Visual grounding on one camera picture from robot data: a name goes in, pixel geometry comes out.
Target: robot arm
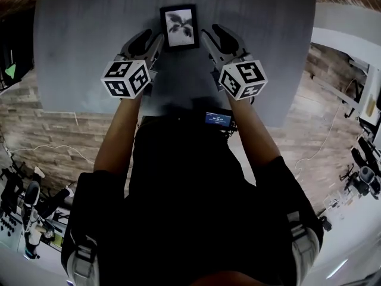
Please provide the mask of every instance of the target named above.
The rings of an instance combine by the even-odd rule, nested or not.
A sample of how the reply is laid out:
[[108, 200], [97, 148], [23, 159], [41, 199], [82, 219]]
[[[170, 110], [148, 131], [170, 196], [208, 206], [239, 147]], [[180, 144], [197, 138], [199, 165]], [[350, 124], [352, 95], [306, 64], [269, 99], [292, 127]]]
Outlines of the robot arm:
[[259, 60], [254, 60], [241, 37], [219, 24], [213, 24], [220, 44], [206, 30], [201, 40], [214, 63], [211, 73], [219, 91], [225, 89], [235, 100], [258, 95], [268, 82]]
[[136, 98], [154, 79], [154, 64], [164, 44], [162, 33], [146, 45], [152, 30], [144, 30], [131, 38], [108, 63], [101, 78], [106, 90], [114, 98]]

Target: light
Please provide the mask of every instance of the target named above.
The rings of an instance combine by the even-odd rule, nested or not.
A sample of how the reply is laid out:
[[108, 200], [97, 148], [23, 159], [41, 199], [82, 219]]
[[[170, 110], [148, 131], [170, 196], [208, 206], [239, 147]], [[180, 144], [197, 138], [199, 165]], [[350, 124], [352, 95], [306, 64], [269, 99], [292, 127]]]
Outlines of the light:
[[330, 277], [332, 277], [337, 271], [339, 271], [340, 270], [340, 268], [342, 267], [342, 266], [344, 266], [344, 264], [346, 263], [348, 261], [348, 259], [346, 259], [344, 262], [342, 262], [334, 271], [332, 271], [332, 273], [329, 275], [329, 276], [327, 276], [327, 279], [329, 279]]

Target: white wall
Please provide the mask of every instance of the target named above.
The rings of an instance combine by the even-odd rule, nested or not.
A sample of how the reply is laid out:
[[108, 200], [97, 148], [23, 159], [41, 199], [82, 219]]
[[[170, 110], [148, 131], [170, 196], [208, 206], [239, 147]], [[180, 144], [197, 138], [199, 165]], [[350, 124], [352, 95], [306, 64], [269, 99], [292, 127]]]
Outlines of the white wall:
[[381, 69], [381, 13], [353, 5], [317, 3], [311, 41]]

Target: black and white cube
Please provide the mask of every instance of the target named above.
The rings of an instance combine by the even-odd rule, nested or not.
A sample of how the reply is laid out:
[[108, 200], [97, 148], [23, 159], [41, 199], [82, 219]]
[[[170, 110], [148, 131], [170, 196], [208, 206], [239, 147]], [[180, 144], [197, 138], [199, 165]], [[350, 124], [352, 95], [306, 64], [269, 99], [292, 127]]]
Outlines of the black and white cube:
[[219, 83], [236, 100], [258, 95], [267, 82], [259, 60], [227, 64], [222, 68], [219, 79]]
[[151, 78], [144, 60], [127, 60], [108, 63], [101, 80], [111, 97], [136, 98]]

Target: tabletop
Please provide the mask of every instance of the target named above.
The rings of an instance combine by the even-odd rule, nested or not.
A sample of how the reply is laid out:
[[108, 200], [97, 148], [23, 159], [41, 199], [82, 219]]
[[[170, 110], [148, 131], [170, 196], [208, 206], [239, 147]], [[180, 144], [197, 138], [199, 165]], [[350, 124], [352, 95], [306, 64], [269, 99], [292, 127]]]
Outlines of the tabletop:
[[[254, 106], [265, 125], [281, 127], [301, 80], [316, 0], [38, 0], [34, 45], [43, 109], [114, 113], [119, 101], [100, 81], [107, 63], [135, 34], [160, 31], [161, 7], [182, 4], [196, 5], [199, 30], [214, 35], [211, 25], [218, 23], [242, 37], [269, 81]], [[143, 115], [204, 101], [229, 108], [202, 43], [199, 49], [163, 52], [157, 67]]]

